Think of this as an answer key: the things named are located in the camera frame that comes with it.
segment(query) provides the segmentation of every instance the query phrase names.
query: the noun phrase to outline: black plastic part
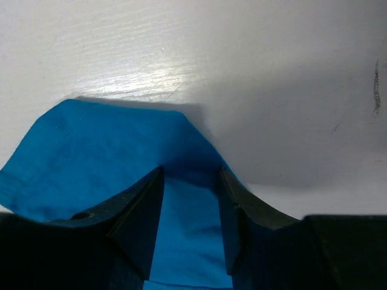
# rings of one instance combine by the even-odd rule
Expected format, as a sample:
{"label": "black plastic part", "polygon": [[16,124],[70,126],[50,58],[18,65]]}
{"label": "black plastic part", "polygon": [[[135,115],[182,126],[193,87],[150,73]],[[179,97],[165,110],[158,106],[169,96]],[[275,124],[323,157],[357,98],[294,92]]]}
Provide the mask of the black plastic part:
{"label": "black plastic part", "polygon": [[164,171],[157,168],[70,220],[39,223],[0,214],[2,288],[141,290],[150,275],[163,191]]}
{"label": "black plastic part", "polygon": [[248,192],[224,168],[217,192],[235,290],[387,289],[386,216],[298,221]]}

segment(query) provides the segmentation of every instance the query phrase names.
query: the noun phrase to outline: screw hole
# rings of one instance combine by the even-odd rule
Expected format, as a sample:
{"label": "screw hole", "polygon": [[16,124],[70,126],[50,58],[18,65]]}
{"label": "screw hole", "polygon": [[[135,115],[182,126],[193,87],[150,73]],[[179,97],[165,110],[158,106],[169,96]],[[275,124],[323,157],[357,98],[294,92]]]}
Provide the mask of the screw hole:
{"label": "screw hole", "polygon": [[89,218],[91,214],[89,213],[77,213],[71,219],[86,219]]}

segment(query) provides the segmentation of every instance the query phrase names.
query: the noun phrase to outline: white surface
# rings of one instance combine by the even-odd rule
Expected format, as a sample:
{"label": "white surface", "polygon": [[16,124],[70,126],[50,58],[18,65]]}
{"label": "white surface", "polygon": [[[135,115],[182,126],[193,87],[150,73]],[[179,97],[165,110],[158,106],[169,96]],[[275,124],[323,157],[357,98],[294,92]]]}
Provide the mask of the white surface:
{"label": "white surface", "polygon": [[293,216],[386,213],[386,12],[385,0],[0,0],[0,166],[66,97],[153,102],[185,112]]}

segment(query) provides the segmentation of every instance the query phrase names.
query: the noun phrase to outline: blue cloth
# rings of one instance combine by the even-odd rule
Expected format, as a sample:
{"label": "blue cloth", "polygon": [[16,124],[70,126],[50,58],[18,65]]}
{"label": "blue cloth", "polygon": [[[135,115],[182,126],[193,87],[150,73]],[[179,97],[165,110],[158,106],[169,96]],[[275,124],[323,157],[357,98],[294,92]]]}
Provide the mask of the blue cloth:
{"label": "blue cloth", "polygon": [[227,289],[213,192],[221,164],[179,112],[66,100],[35,122],[0,171],[0,204],[37,221],[68,219],[163,166],[163,206],[144,289]]}

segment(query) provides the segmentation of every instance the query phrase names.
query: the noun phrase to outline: dark plastic object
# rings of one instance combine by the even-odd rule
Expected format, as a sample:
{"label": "dark plastic object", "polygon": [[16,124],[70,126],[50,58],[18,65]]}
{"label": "dark plastic object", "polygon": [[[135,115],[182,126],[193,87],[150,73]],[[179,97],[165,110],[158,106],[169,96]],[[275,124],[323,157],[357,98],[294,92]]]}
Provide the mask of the dark plastic object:
{"label": "dark plastic object", "polygon": [[234,290],[387,289],[387,216],[298,221],[224,168],[217,192]]}
{"label": "dark plastic object", "polygon": [[164,192],[164,171],[75,214],[34,222],[0,214],[4,289],[135,289],[149,279]]}

